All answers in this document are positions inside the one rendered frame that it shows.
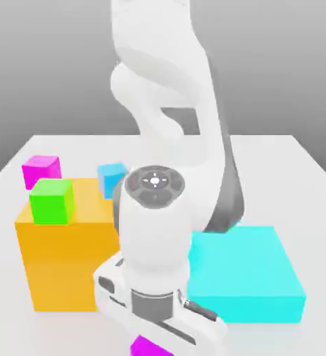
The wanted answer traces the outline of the large cyan box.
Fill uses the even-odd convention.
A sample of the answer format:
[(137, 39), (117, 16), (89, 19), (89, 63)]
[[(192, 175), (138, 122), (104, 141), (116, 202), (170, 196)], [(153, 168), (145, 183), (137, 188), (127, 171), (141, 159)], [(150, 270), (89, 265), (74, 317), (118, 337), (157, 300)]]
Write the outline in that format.
[(195, 232), (188, 297), (226, 323), (299, 323), (306, 293), (275, 229)]

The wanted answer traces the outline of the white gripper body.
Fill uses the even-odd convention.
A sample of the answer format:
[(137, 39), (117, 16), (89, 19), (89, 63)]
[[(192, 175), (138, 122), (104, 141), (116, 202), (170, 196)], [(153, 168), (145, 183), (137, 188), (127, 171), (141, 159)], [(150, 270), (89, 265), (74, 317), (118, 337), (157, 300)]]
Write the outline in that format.
[(141, 335), (174, 356), (225, 356), (227, 326), (186, 309), (178, 308), (172, 318), (158, 325), (124, 307), (104, 307), (102, 314), (123, 325), (129, 341)]

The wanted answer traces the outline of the small purple cube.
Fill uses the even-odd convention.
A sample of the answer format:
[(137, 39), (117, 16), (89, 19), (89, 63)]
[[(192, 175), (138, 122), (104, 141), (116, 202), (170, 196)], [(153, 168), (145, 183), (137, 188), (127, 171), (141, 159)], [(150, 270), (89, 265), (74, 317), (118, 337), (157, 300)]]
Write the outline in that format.
[(130, 346), (130, 356), (174, 356), (174, 354), (139, 335)]

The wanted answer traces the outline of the large orange box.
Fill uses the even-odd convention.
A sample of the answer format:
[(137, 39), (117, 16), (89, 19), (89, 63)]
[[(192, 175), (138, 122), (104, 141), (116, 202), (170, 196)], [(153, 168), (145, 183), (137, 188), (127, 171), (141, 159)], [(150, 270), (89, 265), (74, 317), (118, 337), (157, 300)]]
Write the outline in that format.
[(113, 202), (95, 178), (72, 179), (74, 213), (68, 225), (36, 225), (28, 201), (15, 221), (33, 308), (37, 312), (94, 312), (93, 273), (120, 248)]

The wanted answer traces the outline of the small green cube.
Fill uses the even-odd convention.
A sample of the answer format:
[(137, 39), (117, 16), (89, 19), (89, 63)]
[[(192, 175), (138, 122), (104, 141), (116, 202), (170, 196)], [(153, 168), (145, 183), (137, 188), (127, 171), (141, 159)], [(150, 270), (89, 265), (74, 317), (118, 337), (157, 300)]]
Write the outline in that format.
[(39, 179), (29, 194), (36, 225), (68, 225), (74, 213), (71, 179)]

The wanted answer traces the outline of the small magenta cube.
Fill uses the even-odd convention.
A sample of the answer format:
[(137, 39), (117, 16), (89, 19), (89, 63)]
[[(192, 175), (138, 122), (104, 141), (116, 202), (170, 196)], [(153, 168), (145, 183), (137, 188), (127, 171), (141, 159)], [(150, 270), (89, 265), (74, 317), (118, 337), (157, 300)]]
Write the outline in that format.
[(62, 178), (58, 156), (32, 156), (22, 164), (22, 172), (26, 190), (31, 190), (41, 178)]

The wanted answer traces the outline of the small blue cube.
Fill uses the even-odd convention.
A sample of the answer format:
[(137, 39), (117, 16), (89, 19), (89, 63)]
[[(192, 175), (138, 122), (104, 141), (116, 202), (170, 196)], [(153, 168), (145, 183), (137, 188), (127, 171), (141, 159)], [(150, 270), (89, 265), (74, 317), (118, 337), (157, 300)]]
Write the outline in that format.
[(113, 198), (113, 190), (118, 182), (127, 173), (122, 162), (100, 165), (97, 168), (99, 189), (105, 200)]

